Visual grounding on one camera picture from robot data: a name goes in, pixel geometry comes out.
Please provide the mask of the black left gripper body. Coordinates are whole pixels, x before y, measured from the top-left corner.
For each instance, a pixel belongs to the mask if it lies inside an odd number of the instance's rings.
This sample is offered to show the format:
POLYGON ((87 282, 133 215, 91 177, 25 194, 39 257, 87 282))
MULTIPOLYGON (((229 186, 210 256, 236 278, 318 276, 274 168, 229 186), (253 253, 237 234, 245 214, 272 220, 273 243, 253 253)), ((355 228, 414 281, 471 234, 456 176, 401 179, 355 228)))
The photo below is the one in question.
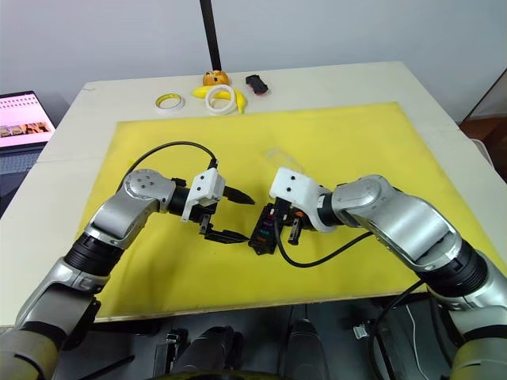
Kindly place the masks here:
POLYGON ((192 207, 189 220, 200 225, 199 234, 210 238, 214 233, 211 217, 215 214, 217 203, 209 206, 196 204, 192 207))

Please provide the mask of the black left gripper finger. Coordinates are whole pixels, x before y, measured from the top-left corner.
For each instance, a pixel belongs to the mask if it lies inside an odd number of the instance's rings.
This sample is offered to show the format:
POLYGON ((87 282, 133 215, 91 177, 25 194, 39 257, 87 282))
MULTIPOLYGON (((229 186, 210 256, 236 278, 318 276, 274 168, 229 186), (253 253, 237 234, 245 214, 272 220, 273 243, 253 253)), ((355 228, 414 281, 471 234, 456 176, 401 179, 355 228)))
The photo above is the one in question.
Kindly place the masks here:
POLYGON ((255 201, 246 193, 229 186, 225 186, 223 190, 223 196, 225 196, 229 201, 239 204, 249 204, 254 205, 255 201))
POLYGON ((221 244, 238 244, 247 242, 250 238, 231 230, 223 230, 223 231, 209 230, 204 234, 204 239, 209 241, 215 241, 221 244))

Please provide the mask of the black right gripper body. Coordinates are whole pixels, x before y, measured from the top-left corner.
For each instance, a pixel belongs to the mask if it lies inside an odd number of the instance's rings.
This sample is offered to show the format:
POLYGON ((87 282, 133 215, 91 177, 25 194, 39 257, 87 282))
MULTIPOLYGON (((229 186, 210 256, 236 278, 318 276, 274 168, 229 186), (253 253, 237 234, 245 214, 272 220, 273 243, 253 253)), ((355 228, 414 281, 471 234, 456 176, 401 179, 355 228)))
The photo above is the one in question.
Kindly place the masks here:
POLYGON ((299 237, 303 229, 304 213, 299 210, 290 211, 288 216, 288 225, 291 231, 288 238, 288 243, 291 245, 299 244, 299 237))

